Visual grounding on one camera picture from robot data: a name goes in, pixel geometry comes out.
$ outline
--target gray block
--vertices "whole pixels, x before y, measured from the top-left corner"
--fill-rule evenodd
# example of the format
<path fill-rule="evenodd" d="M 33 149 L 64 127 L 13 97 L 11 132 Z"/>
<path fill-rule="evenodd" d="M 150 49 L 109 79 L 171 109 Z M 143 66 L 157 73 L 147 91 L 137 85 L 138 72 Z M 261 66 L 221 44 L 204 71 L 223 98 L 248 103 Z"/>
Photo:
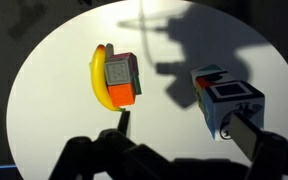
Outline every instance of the gray block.
<path fill-rule="evenodd" d="M 105 63 L 105 76 L 108 85 L 126 84 L 131 82 L 127 59 Z"/>

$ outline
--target yellow banana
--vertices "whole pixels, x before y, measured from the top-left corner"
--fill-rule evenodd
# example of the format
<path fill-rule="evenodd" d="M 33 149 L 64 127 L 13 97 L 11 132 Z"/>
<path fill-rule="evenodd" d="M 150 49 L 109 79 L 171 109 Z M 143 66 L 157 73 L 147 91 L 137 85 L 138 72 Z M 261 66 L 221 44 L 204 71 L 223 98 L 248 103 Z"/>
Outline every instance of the yellow banana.
<path fill-rule="evenodd" d="M 107 90 L 104 73 L 105 63 L 105 46 L 98 45 L 94 54 L 92 62 L 89 63 L 91 71 L 92 88 L 97 100 L 107 109 L 111 111 L 123 111 L 125 109 L 120 107 L 114 107 L 111 97 Z"/>

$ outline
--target dark background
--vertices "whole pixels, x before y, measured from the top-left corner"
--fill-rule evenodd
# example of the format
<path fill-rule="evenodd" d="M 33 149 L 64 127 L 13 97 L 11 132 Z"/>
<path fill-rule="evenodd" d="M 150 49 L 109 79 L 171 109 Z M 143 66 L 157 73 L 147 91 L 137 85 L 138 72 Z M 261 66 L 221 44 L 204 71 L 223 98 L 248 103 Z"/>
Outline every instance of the dark background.
<path fill-rule="evenodd" d="M 67 20 L 117 0 L 0 0 L 0 165 L 14 164 L 6 134 L 8 96 L 21 65 L 34 47 Z M 288 63 L 288 0 L 192 0 L 224 11 L 261 33 Z M 16 169 L 0 179 L 21 179 Z"/>

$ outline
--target tabletop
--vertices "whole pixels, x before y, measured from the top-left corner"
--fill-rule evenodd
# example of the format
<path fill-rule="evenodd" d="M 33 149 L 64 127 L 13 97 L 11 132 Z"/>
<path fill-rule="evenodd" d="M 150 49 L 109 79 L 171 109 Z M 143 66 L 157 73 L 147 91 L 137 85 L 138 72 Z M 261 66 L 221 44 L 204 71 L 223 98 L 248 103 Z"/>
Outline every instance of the tabletop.
<path fill-rule="evenodd" d="M 218 64 L 265 94 L 264 129 L 288 139 L 288 66 L 259 33 L 186 1 L 134 0 L 101 6 L 61 25 L 32 51 L 13 84 L 7 135 L 24 179 L 47 179 L 68 139 L 115 128 L 120 113 L 96 99 L 88 63 L 99 44 L 137 56 L 142 95 L 128 106 L 130 139 L 166 159 L 250 162 L 233 141 L 212 139 L 189 71 Z M 96 176 L 109 179 L 106 174 Z"/>

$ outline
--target orange block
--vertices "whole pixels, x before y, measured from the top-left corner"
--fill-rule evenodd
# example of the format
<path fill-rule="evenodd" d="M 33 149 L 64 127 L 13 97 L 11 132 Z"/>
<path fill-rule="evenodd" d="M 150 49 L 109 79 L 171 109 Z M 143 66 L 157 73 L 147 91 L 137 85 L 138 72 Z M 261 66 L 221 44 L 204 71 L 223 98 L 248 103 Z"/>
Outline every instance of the orange block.
<path fill-rule="evenodd" d="M 126 106 L 135 103 L 135 92 L 131 83 L 108 86 L 113 106 Z"/>

